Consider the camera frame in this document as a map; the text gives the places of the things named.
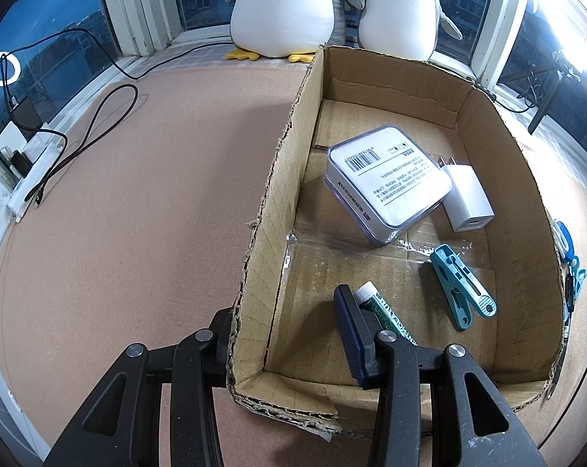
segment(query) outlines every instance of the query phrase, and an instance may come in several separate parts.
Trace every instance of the blue gripper pad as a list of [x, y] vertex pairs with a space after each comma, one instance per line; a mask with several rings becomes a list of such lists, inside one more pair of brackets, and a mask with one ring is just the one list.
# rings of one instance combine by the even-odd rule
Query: blue gripper pad
[[[376, 387], [373, 380], [380, 375], [374, 342], [375, 333], [381, 329], [378, 318], [374, 313], [359, 309], [347, 284], [340, 284], [335, 288], [334, 299], [336, 324], [350, 374], [363, 389]], [[366, 321], [363, 313], [372, 317]], [[371, 323], [372, 330], [369, 329], [368, 322]]]

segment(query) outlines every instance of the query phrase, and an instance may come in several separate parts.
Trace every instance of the green tube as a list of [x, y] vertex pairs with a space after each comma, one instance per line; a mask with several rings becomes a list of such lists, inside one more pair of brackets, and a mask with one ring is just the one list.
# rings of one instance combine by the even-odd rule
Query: green tube
[[357, 305], [361, 309], [371, 311], [378, 317], [378, 321], [382, 328], [392, 330], [417, 346], [413, 336], [408, 333], [406, 327], [393, 312], [391, 306], [382, 298], [382, 295], [380, 295], [380, 292], [378, 292], [371, 281], [367, 281], [363, 286], [358, 288], [353, 295], [354, 300], [357, 301]]

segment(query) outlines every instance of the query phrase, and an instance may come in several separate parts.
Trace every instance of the white ring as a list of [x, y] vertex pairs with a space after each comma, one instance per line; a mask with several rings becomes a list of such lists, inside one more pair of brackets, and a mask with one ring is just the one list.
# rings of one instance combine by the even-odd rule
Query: white ring
[[[17, 79], [19, 78], [19, 75], [21, 75], [21, 64], [19, 63], [19, 60], [16, 58], [16, 56], [14, 54], [8, 54], [7, 52], [0, 51], [0, 58], [4, 54], [6, 55], [6, 59], [8, 61], [10, 61], [10, 63], [12, 63], [12, 66], [14, 67], [14, 73], [12, 74], [12, 77], [10, 77], [6, 81], [6, 84], [12, 84], [12, 83], [16, 82]], [[3, 86], [3, 85], [4, 85], [4, 83], [2, 81], [0, 81], [0, 86]]]

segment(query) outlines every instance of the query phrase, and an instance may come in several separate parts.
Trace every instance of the white penguin belly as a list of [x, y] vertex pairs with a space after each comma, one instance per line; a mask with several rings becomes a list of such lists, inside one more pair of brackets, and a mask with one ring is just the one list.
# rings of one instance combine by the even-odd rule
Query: white penguin belly
[[358, 37], [366, 49], [427, 61], [437, 29], [436, 0], [367, 0]]
[[315, 52], [334, 27], [332, 0], [237, 0], [230, 18], [235, 44], [270, 58]]

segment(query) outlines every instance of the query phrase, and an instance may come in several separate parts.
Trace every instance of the torn cardboard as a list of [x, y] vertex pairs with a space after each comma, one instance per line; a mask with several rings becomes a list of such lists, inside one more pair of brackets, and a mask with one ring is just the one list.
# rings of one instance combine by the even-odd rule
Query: torn cardboard
[[[385, 124], [433, 158], [469, 163], [495, 219], [454, 233], [442, 207], [385, 247], [370, 244], [323, 183], [327, 147]], [[299, 427], [367, 435], [377, 392], [351, 378], [333, 317], [338, 284], [371, 280], [416, 341], [472, 353], [516, 408], [537, 399], [562, 333], [559, 261], [538, 187], [492, 103], [426, 63], [321, 49], [279, 141], [234, 306], [229, 389]], [[428, 262], [447, 243], [495, 296], [494, 318], [457, 330]], [[429, 396], [422, 394], [424, 418]]]

